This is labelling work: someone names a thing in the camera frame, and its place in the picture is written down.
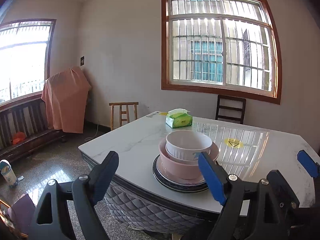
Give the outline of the dark wooden bench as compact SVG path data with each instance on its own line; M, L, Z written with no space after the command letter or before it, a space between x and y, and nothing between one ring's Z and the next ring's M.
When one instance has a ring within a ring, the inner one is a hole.
M24 132L27 137L13 145L12 136L17 132ZM48 128L41 99L1 106L1 159L17 161L64 136L63 131Z

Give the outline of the large pink bowl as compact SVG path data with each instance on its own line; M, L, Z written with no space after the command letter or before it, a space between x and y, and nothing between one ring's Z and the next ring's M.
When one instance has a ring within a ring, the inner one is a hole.
M159 143L158 148L160 152L160 160L162 161L166 171L178 178L186 180L192 180L202 176L197 161L195 165L179 163L176 159L173 159L173 156L167 153L165 145L166 140L163 139Z

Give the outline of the white floral plate blue rim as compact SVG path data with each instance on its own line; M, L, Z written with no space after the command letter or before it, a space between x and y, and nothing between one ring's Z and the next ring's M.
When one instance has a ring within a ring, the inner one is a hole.
M181 193L198 193L208 189L208 186L202 176L196 179L186 180L178 178L165 170L160 155L158 155L152 164L153 176L163 186Z

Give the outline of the yellow warning sticker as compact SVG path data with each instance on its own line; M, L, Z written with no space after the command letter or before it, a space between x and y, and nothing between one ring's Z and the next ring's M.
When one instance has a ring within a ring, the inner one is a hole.
M234 138L226 138L224 143L231 148L242 148L244 146L242 141Z

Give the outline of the side window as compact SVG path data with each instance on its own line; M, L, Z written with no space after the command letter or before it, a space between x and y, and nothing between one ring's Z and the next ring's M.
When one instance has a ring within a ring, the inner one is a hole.
M1 103L43 90L55 24L52 19L1 24Z

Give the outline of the rattan chair purple cushion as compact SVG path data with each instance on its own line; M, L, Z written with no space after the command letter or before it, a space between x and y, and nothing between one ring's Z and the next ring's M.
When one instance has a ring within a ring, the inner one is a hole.
M35 208L29 194L24 194L12 205L1 196L1 219L9 232L20 239L28 239Z

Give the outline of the grey quilted table skirt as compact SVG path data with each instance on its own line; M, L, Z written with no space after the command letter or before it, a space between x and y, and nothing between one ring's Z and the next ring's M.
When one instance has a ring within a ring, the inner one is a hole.
M80 146L79 151L90 168L102 163L109 152L118 153L118 169L104 199L111 215L134 229L183 234L220 213L208 189L186 193L157 180L153 174L153 162L159 155L156 146L128 151L118 146L103 150Z

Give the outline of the white ribbed cartoon bowl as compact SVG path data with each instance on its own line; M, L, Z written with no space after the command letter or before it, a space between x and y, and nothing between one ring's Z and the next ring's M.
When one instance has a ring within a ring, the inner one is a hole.
M202 152L210 153L212 139L200 132L179 130L166 136L166 150L177 159L195 161Z

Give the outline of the dark wooden chair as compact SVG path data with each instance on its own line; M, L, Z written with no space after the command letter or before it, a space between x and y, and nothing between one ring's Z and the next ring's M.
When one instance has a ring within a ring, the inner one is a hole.
M246 99L227 95L218 95L215 119L243 124L245 119L245 110Z

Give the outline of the orange object on bench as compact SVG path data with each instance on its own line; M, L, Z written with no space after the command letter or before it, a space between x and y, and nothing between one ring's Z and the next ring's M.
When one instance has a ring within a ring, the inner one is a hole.
M17 132L12 136L12 144L17 145L18 143L24 141L26 137L27 136L24 132Z

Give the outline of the white blue bottle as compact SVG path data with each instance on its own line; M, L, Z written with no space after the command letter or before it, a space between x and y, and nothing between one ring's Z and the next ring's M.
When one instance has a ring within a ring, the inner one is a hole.
M0 161L0 169L1 169L1 175L9 185L9 187L16 187L18 184L18 179L10 165L10 163L3 159Z

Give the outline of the wood framed barred window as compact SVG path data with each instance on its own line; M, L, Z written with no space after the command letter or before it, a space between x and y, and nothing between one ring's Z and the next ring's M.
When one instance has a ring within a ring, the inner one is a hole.
M281 52L267 0L161 0L161 88L280 104Z

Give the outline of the orange cloth covered furniture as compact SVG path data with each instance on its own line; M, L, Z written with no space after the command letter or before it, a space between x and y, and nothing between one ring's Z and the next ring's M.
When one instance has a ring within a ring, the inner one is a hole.
M91 85L80 67L69 68L48 78L41 96L48 128L81 134L90 90Z

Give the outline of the light wooden chair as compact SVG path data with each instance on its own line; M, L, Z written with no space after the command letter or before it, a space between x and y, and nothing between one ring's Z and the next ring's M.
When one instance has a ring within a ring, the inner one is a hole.
M114 111L115 107L119 107L119 126L121 127L123 123L130 123L130 111L129 107L133 107L134 117L135 120L138 119L138 113L137 113L137 106L139 105L139 102L111 102L109 103L109 106L111 107L111 116L110 116L110 123L111 123L111 130L115 129L114 126Z

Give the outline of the green tissue pack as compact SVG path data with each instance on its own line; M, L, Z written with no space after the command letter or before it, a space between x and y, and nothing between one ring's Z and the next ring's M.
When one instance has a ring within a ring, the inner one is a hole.
M177 108L168 111L165 122L170 128L188 127L193 124L193 117L188 110Z

